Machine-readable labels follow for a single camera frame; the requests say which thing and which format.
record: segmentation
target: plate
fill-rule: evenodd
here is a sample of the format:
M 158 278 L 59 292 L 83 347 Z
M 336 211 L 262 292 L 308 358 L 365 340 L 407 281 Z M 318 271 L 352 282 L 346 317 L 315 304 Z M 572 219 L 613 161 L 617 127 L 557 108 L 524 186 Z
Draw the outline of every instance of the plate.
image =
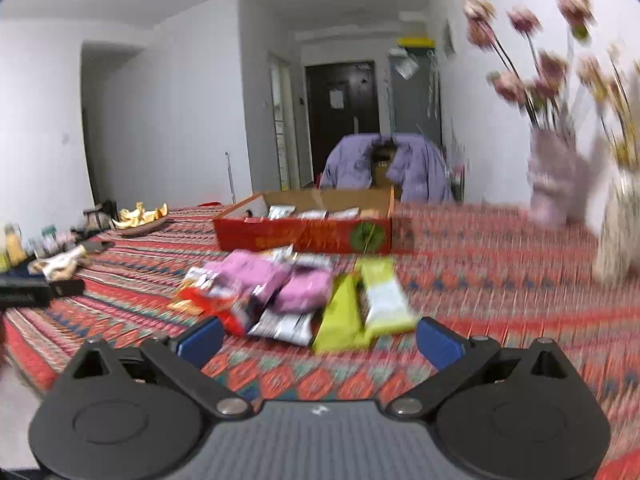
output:
M 159 218 L 158 220 L 153 220 L 152 222 L 148 222 L 146 224 L 142 224 L 137 227 L 127 227 L 126 229 L 118 229 L 115 225 L 113 225 L 113 223 L 111 223 L 111 227 L 113 227 L 113 230 L 120 236 L 124 236 L 124 237 L 142 236 L 161 228 L 168 218 L 169 218 L 169 215 L 164 215 L 162 218 Z

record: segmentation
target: artificial flower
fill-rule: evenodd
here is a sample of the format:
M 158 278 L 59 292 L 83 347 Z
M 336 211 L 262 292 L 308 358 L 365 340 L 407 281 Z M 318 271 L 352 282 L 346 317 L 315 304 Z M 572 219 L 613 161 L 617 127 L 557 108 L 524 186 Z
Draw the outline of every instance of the artificial flower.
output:
M 495 18 L 495 7 L 487 0 L 465 0 L 464 12 L 473 22 L 489 23 Z
M 609 55 L 609 59 L 612 60 L 613 63 L 617 63 L 620 61 L 620 46 L 617 43 L 609 43 L 609 47 L 607 49 L 607 54 Z
M 558 86 L 564 81 L 566 69 L 569 66 L 560 56 L 550 54 L 544 50 L 540 51 L 538 65 L 540 67 L 540 75 L 552 86 Z
M 590 0 L 558 0 L 558 9 L 572 27 L 594 21 Z
M 513 7 L 513 10 L 507 12 L 507 15 L 511 21 L 511 26 L 524 36 L 529 36 L 537 30 L 542 30 L 540 20 L 527 7 Z
M 605 79 L 605 83 L 611 92 L 613 102 L 617 103 L 618 101 L 622 102 L 622 92 L 620 91 L 620 85 L 618 84 L 618 79 L 615 76 L 609 76 Z
M 600 63 L 595 56 L 583 56 L 578 60 L 575 72 L 580 82 L 588 86 L 600 76 Z
M 542 100 L 551 99 L 558 95 L 558 85 L 550 84 L 546 79 L 535 78 L 532 83 L 527 85 L 529 91 Z
M 494 46 L 494 31 L 485 22 L 473 22 L 470 20 L 466 37 L 469 43 L 474 44 L 481 50 L 490 50 Z
M 513 72 L 502 72 L 500 77 L 492 78 L 496 93 L 505 101 L 523 107 L 527 102 L 526 87 Z

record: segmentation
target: pink flower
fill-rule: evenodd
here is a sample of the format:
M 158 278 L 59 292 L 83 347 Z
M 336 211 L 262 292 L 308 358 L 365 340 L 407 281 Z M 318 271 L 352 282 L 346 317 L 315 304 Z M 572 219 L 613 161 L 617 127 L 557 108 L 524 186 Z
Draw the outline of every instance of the pink flower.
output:
M 549 84 L 546 79 L 535 78 L 529 86 L 537 97 L 547 100 L 558 95 L 558 86 Z
M 527 7 L 513 7 L 513 10 L 507 12 L 507 15 L 513 28 L 524 36 L 533 34 L 537 30 L 542 30 L 538 17 Z
M 473 22 L 469 20 L 466 37 L 469 43 L 474 44 L 481 50 L 490 50 L 494 46 L 494 31 L 485 22 Z
M 590 0 L 558 0 L 558 9 L 572 27 L 594 21 Z
M 541 77 L 551 86 L 558 86 L 564 81 L 568 63 L 563 58 L 541 50 L 538 65 Z
M 473 22 L 489 23 L 495 18 L 495 7 L 487 0 L 465 0 L 464 13 Z
M 595 56 L 584 56 L 578 60 L 578 68 L 575 70 L 582 84 L 588 85 L 600 73 L 600 63 Z
M 492 77 L 496 93 L 508 103 L 523 107 L 527 101 L 526 88 L 522 80 L 513 72 L 502 72 L 498 77 Z

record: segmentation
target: pink vase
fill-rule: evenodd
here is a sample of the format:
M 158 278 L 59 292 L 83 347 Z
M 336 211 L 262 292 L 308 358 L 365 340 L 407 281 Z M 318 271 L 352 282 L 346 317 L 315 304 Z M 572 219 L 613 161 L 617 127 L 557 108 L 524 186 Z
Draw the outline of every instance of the pink vase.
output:
M 531 131 L 527 179 L 532 187 L 529 218 L 545 228 L 566 225 L 574 205 L 578 154 L 555 130 Z

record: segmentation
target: snack package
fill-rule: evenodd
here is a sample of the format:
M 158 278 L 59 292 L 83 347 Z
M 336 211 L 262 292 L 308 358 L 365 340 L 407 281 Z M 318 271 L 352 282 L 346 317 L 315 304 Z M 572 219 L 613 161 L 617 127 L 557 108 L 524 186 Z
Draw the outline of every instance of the snack package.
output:
M 237 336 L 246 336 L 258 321 L 264 304 L 250 290 L 217 295 L 204 295 L 195 287 L 180 291 L 180 298 L 191 301 L 202 309 L 204 316 L 216 316 L 225 332 Z
M 195 287 L 198 289 L 207 288 L 207 280 L 210 278 L 212 271 L 203 267 L 191 267 L 184 275 L 180 285 L 175 291 L 174 298 L 168 308 L 177 310 L 185 314 L 192 316 L 199 316 L 202 313 L 202 308 L 193 303 L 193 301 L 185 300 L 180 297 L 180 292 L 185 288 Z
M 272 205 L 269 208 L 269 220 L 277 220 L 278 218 L 287 218 L 293 215 L 296 210 L 294 205 Z
M 276 247 L 274 249 L 263 251 L 260 253 L 260 256 L 265 260 L 269 260 L 270 262 L 282 263 L 291 258 L 293 254 L 293 244 L 291 244 L 284 247 Z
M 305 218 L 307 220 L 311 219 L 323 219 L 326 218 L 326 211 L 322 211 L 319 209 L 312 209 L 311 211 L 303 211 L 298 215 L 298 218 Z
M 290 260 L 296 267 L 334 270 L 337 257 L 325 254 L 293 253 Z
M 375 218 L 380 218 L 380 212 L 376 211 L 375 209 L 363 209 L 363 211 L 361 211 L 360 213 L 361 220 Z
M 297 270 L 273 302 L 280 314 L 304 314 L 324 307 L 334 290 L 334 276 L 326 270 Z
M 260 321 L 249 330 L 249 335 L 277 339 L 298 346 L 309 346 L 311 338 L 310 314 L 278 314 L 266 309 L 260 316 Z
M 208 274 L 219 274 L 220 270 L 222 270 L 224 263 L 223 261 L 217 262 L 207 262 L 202 266 L 202 269 Z
M 360 208 L 352 207 L 350 209 L 345 209 L 344 211 L 336 211 L 334 213 L 329 213 L 329 218 L 333 218 L 335 220 L 345 220 L 349 218 L 357 218 L 360 213 Z
M 220 284 L 235 289 L 251 289 L 266 304 L 291 275 L 290 266 L 270 262 L 259 254 L 236 250 L 223 260 Z
M 322 323 L 312 346 L 314 353 L 344 352 L 369 347 L 370 340 L 362 327 L 356 294 L 356 274 L 344 274 L 336 279 L 331 302 L 322 315 Z
M 409 308 L 391 258 L 360 258 L 356 262 L 364 283 L 369 311 L 365 333 L 369 340 L 384 334 L 415 330 L 418 322 Z

